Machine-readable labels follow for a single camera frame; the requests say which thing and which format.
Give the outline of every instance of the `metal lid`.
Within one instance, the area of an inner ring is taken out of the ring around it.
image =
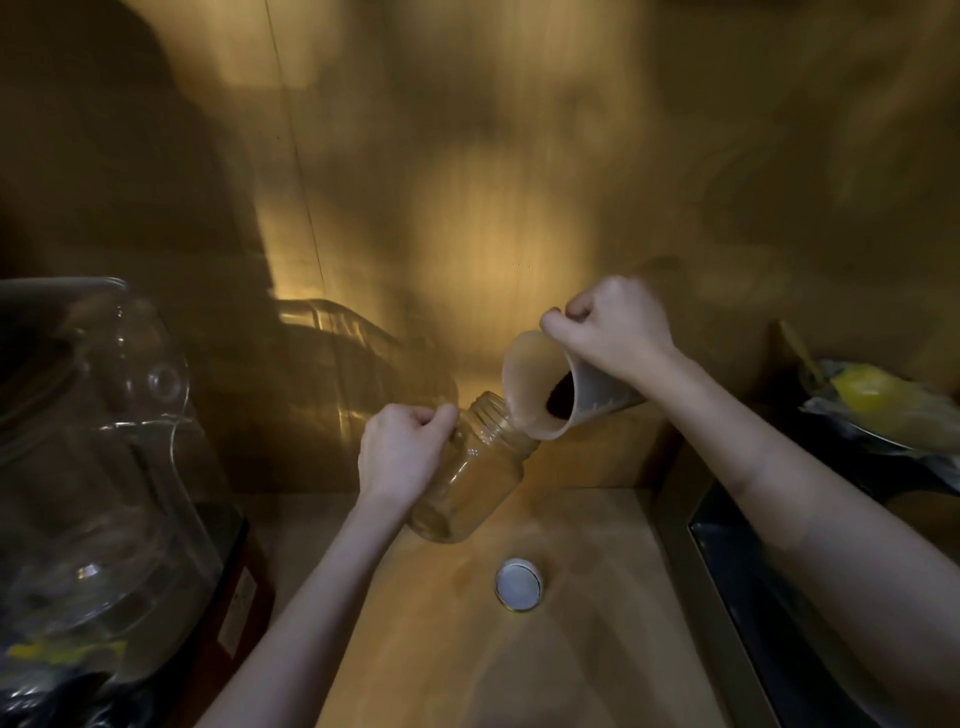
[[[528,612],[543,598],[543,578],[525,559],[508,559],[496,573],[496,597],[513,612]]]

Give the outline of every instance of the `glass jar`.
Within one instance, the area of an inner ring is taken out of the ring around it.
[[[460,413],[410,527],[428,541],[463,541],[520,484],[539,444],[513,424],[503,399],[484,392]]]

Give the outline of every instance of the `sticker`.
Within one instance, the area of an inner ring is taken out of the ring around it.
[[[237,647],[240,645],[240,638],[243,636],[244,627],[247,626],[247,616],[250,614],[255,594],[256,582],[250,570],[244,567],[237,580],[237,588],[233,590],[233,596],[230,598],[224,623],[220,625],[220,634],[217,635],[217,642],[227,651],[231,659],[236,655]]]

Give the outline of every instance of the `translucent plastic cup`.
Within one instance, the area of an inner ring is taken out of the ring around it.
[[[547,401],[568,374],[573,404],[568,418],[547,410]],[[554,440],[575,425],[646,399],[620,379],[568,352],[542,331],[524,331],[503,356],[503,399],[516,426],[537,440]]]

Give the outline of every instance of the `person's right hand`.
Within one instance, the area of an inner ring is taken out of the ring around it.
[[[638,389],[655,362],[676,355],[663,306],[639,279],[610,276],[551,308],[540,328],[565,349]]]

